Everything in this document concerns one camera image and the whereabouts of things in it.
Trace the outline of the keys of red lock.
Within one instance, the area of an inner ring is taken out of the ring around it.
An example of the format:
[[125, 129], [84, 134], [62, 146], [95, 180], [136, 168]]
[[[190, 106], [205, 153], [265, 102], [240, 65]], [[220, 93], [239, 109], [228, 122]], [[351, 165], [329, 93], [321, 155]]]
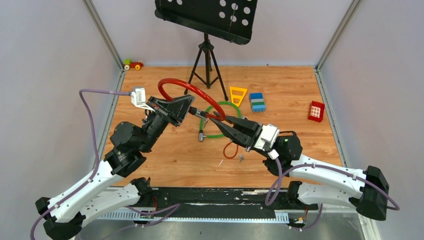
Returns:
[[203, 121], [202, 129], [204, 129], [206, 127], [206, 125], [207, 125], [208, 122], [209, 122], [208, 119], [206, 119], [206, 120]]

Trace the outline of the red padlock with thin cable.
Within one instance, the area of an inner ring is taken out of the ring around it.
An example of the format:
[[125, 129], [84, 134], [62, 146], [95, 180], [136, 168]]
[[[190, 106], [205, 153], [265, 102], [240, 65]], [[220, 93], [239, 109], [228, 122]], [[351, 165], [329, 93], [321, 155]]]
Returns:
[[[234, 152], [233, 152], [233, 153], [231, 153], [231, 154], [230, 154], [230, 152], [228, 151], [228, 149], [229, 149], [229, 147], [230, 147], [230, 146], [234, 146]], [[223, 150], [222, 150], [223, 156], [224, 156], [226, 159], [234, 159], [234, 158], [238, 155], [238, 152], [239, 152], [239, 145], [237, 145], [237, 144], [233, 143], [232, 141], [230, 141], [229, 143], [227, 143], [227, 144], [224, 146]]]

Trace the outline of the green cable lock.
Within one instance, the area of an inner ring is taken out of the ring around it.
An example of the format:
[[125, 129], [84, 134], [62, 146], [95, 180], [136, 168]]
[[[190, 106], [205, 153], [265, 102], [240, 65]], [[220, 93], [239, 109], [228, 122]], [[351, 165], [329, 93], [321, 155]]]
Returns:
[[[226, 105], [226, 106], [231, 106], [231, 107], [233, 107], [235, 110], [236, 110], [236, 113], [237, 113], [237, 117], [238, 118], [242, 118], [243, 117], [243, 115], [242, 115], [242, 113], [241, 113], [241, 111], [240, 111], [240, 109], [236, 106], [236, 105], [234, 105], [233, 103], [231, 103], [231, 102], [228, 102], [228, 101], [220, 101], [220, 102], [218, 102], [218, 104], [221, 106], [221, 105]], [[222, 138], [222, 137], [224, 137], [224, 135], [221, 133], [221, 134], [215, 134], [215, 135], [205, 135], [204, 134], [204, 129], [202, 129], [202, 126], [203, 126], [203, 123], [204, 123], [204, 120], [206, 120], [206, 119], [201, 119], [200, 120], [200, 123], [199, 123], [199, 134], [198, 134], [198, 140], [200, 141], [200, 142], [203, 142], [204, 141], [204, 139], [206, 139], [206, 138], [209, 138], [209, 139], [217, 139], [217, 138]]]

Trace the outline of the small key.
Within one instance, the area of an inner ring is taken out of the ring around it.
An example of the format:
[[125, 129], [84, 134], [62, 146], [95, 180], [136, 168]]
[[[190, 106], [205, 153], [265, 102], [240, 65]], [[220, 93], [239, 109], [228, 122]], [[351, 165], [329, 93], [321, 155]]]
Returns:
[[239, 158], [239, 163], [241, 163], [245, 159], [243, 154], [237, 156], [237, 158]]

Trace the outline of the thick red cable lock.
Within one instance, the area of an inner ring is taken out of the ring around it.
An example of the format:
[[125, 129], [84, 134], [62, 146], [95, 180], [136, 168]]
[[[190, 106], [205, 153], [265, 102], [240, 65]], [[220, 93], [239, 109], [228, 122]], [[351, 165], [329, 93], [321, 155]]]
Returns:
[[219, 113], [219, 116], [212, 115], [211, 113], [207, 113], [206, 114], [207, 118], [216, 119], [217, 121], [221, 121], [221, 122], [226, 119], [226, 114], [225, 114], [224, 110], [212, 97], [210, 97], [208, 94], [206, 94], [204, 91], [202, 91], [198, 87], [196, 87], [196, 86], [194, 86], [194, 85], [192, 85], [188, 82], [182, 81], [180, 79], [163, 78], [158, 82], [158, 84], [157, 84], [158, 90], [159, 90], [160, 94], [167, 101], [171, 101], [171, 100], [173, 100], [173, 98], [164, 90], [164, 85], [166, 85], [166, 84], [177, 85], [177, 86], [185, 88], [186, 90], [190, 90], [191, 92], [195, 93], [196, 95], [198, 95], [199, 97], [204, 99], [206, 102], [208, 102], [211, 106], [213, 106], [217, 110], [217, 112]]

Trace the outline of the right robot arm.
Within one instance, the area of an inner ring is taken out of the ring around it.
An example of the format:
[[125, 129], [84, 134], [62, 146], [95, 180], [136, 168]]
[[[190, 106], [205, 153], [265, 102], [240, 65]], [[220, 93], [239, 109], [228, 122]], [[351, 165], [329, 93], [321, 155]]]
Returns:
[[224, 122], [213, 118], [212, 122], [233, 143], [266, 158], [263, 164], [277, 176], [272, 186], [276, 191], [282, 186], [283, 177], [317, 183], [291, 182], [285, 195], [290, 208], [328, 204], [353, 208], [376, 221], [386, 220], [390, 186], [380, 168], [372, 165], [366, 169], [342, 167], [304, 155], [296, 132], [281, 131], [273, 124], [235, 116], [228, 116]]

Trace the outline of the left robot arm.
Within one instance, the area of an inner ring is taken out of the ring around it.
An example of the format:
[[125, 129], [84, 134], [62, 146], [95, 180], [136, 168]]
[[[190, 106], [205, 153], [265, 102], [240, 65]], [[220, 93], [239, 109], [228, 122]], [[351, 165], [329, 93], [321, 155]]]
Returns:
[[93, 170], [63, 193], [41, 197], [35, 203], [39, 219], [48, 237], [69, 240], [96, 218], [138, 203], [142, 207], [153, 201], [145, 178], [137, 178], [120, 190], [104, 196], [101, 192], [128, 177], [145, 161], [154, 144], [168, 125], [180, 126], [195, 100], [183, 95], [170, 100], [146, 98], [142, 88], [130, 91], [132, 104], [147, 111], [141, 126], [128, 121], [119, 123], [110, 137], [113, 148], [104, 158], [95, 157]]

